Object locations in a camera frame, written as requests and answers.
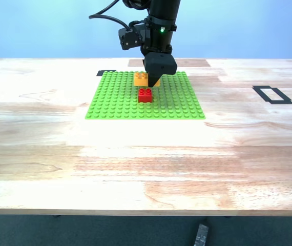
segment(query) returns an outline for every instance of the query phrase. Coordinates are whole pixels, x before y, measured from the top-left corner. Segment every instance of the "green lego baseplate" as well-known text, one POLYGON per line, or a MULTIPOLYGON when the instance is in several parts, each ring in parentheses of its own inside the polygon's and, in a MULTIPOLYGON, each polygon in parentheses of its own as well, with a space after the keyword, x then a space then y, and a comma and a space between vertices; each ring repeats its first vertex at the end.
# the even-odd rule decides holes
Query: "green lego baseplate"
POLYGON ((86 119, 205 119, 185 72, 163 75, 153 102, 138 102, 134 72, 104 72, 86 119))

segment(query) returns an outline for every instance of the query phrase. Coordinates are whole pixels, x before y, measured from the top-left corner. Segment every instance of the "small gray object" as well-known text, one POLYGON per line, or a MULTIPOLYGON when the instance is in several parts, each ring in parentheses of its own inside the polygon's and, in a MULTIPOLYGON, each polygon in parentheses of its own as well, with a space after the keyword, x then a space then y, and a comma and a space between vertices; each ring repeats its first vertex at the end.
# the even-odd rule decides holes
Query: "small gray object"
POLYGON ((205 246, 207 233, 208 227, 203 224, 199 224, 194 246, 205 246))

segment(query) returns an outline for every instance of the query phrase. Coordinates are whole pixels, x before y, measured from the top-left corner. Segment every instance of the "black tape rectangle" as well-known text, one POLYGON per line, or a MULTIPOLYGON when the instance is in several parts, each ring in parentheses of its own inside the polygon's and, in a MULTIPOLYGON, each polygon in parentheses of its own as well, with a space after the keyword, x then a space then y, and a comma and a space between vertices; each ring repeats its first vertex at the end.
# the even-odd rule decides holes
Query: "black tape rectangle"
POLYGON ((292 104, 291 99, 281 92, 278 88, 272 88, 271 86, 253 86, 253 90, 261 96, 264 101, 267 101, 271 104, 292 104), (277 95, 279 95, 283 100, 271 100, 262 89, 272 89, 277 95))
POLYGON ((116 70, 99 70, 97 76, 103 76, 104 72, 115 72, 116 70))

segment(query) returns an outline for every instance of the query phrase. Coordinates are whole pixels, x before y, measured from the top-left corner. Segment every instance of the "blue wall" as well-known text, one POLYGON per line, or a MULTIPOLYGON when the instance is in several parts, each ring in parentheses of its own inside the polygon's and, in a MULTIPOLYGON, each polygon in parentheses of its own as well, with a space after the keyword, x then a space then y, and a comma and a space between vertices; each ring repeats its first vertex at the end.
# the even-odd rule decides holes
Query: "blue wall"
MULTIPOLYGON (((112 0, 0 0, 0 57, 141 57, 122 51, 121 26, 88 15, 112 0)), ((119 2, 126 23, 146 11, 119 2)), ((291 0, 181 0, 175 57, 292 58, 291 0)))

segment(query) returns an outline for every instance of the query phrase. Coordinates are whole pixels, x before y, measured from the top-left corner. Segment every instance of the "wooden table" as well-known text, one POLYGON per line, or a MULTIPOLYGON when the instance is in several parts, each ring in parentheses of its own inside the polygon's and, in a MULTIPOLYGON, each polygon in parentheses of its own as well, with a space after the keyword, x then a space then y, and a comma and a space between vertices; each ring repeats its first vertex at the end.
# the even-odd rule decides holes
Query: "wooden table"
POLYGON ((0 59, 0 213, 292 216, 292 104, 253 89, 292 100, 292 59, 177 64, 206 120, 85 120, 140 59, 0 59))

